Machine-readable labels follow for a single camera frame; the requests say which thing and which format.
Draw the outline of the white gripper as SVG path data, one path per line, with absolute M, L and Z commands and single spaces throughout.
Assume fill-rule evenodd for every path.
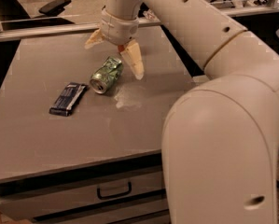
M 97 29 L 91 34 L 90 38 L 85 42 L 84 48 L 90 49 L 104 40 L 114 45 L 126 44 L 123 46 L 123 51 L 120 52 L 120 55 L 126 64 L 130 66 L 135 78 L 141 80 L 145 74 L 145 68 L 140 46 L 134 39 L 137 35 L 138 25 L 138 19 L 125 21 L 111 15 L 104 8 L 102 10 L 101 30 Z

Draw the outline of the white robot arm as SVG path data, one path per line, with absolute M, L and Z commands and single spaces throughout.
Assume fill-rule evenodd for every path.
M 277 224 L 279 55 L 204 0 L 106 0 L 94 38 L 119 46 L 136 77 L 134 35 L 146 4 L 208 77 L 163 125 L 173 224 Z

